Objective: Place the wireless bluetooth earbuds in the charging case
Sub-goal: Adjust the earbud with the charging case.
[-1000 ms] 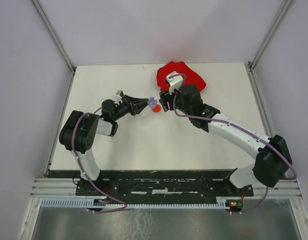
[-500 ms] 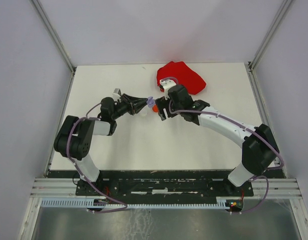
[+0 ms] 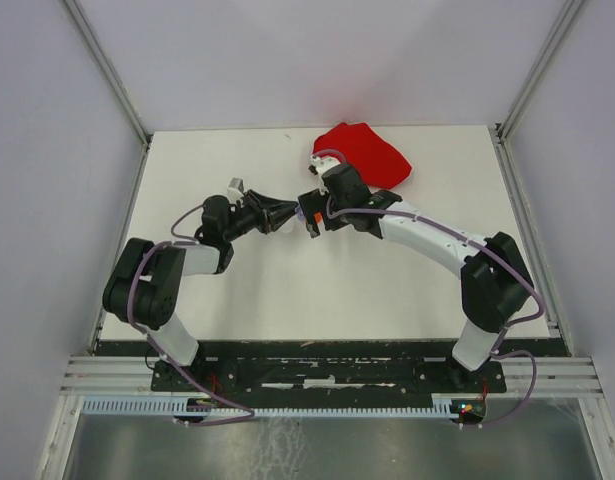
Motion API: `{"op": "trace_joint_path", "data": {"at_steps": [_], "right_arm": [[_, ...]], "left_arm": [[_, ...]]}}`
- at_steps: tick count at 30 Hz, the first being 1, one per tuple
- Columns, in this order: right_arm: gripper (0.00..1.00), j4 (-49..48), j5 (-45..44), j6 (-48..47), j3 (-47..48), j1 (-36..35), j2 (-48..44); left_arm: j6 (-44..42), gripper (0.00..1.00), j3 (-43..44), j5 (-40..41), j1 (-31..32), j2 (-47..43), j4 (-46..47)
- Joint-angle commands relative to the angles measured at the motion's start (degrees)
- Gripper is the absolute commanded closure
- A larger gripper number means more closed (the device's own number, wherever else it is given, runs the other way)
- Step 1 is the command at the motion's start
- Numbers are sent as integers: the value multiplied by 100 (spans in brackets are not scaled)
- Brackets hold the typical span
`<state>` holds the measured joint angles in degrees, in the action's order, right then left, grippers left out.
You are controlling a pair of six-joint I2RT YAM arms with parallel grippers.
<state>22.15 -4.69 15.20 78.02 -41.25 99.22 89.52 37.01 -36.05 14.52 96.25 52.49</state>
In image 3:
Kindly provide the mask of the purple earbud charging case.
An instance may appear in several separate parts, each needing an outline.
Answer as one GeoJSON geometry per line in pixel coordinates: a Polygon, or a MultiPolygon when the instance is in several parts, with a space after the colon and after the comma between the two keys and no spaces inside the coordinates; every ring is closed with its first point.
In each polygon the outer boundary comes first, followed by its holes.
{"type": "Polygon", "coordinates": [[[300,205],[298,205],[298,206],[296,207],[296,218],[297,218],[297,220],[298,220],[298,221],[300,221],[301,223],[303,223],[303,224],[305,224],[305,223],[306,223],[306,217],[305,217],[304,212],[303,212],[303,210],[302,210],[302,208],[301,208],[301,206],[300,206],[300,205]]]}

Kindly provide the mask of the white earbud charging case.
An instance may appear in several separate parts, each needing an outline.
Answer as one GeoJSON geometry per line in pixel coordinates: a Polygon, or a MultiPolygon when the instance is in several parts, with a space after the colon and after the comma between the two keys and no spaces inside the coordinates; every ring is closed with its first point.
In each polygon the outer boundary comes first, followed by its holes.
{"type": "Polygon", "coordinates": [[[283,234],[290,234],[294,231],[294,224],[293,223],[286,223],[285,225],[282,226],[281,228],[281,232],[283,234]]]}

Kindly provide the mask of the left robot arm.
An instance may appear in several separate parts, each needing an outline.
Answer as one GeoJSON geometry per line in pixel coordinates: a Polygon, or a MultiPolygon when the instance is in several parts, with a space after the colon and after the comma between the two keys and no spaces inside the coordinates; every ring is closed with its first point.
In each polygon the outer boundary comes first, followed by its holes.
{"type": "Polygon", "coordinates": [[[213,195],[187,214],[198,213],[192,236],[171,229],[173,242],[131,238],[103,292],[103,309],[145,336],[156,352],[175,365],[174,379],[196,390],[208,378],[207,364],[197,359],[200,345],[176,313],[182,279],[225,272],[234,255],[233,242],[256,230],[270,234],[295,215],[298,203],[247,190],[237,200],[213,195]]]}

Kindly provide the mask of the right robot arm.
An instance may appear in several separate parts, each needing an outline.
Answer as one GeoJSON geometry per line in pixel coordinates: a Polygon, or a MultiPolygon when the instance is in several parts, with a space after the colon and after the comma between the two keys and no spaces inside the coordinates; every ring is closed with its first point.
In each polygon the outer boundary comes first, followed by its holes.
{"type": "Polygon", "coordinates": [[[456,390],[473,388],[513,317],[536,293],[515,240],[504,232],[486,237],[433,220],[390,190],[371,191],[353,165],[333,156],[312,157],[309,170],[319,186],[300,196],[299,208],[312,237],[350,226],[408,247],[456,276],[466,323],[446,379],[456,390]]]}

